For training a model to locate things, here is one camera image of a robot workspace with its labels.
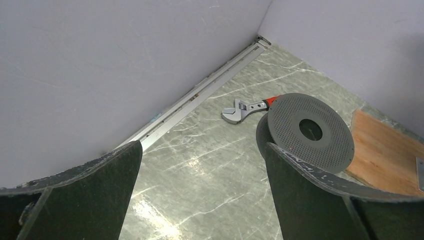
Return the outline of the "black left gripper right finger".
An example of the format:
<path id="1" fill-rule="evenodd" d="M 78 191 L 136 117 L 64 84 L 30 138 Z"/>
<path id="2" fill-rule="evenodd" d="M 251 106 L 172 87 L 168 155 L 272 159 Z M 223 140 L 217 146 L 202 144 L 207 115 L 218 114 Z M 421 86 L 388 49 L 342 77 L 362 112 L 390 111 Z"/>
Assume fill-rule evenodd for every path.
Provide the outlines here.
<path id="1" fill-rule="evenodd" d="M 273 143 L 264 149 L 285 240 L 421 240 L 424 200 L 338 177 Z"/>

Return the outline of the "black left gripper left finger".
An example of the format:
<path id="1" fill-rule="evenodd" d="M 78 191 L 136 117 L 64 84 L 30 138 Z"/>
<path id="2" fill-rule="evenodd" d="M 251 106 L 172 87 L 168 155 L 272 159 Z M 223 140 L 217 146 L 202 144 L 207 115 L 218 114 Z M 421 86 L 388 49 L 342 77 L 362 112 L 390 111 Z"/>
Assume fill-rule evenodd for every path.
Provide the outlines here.
<path id="1" fill-rule="evenodd" d="M 48 177 L 0 190 L 3 240 L 117 240 L 143 156 L 131 141 Z"/>

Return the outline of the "black perforated filament spool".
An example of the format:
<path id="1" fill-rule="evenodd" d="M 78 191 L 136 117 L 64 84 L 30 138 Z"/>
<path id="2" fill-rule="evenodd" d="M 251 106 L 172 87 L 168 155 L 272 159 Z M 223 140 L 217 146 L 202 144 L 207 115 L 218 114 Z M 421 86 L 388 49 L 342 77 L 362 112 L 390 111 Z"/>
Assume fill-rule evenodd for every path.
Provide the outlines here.
<path id="1" fill-rule="evenodd" d="M 353 136 L 342 117 L 325 102 L 303 93 L 275 98 L 256 127 L 262 157 L 273 143 L 332 174 L 343 172 L 355 153 Z"/>

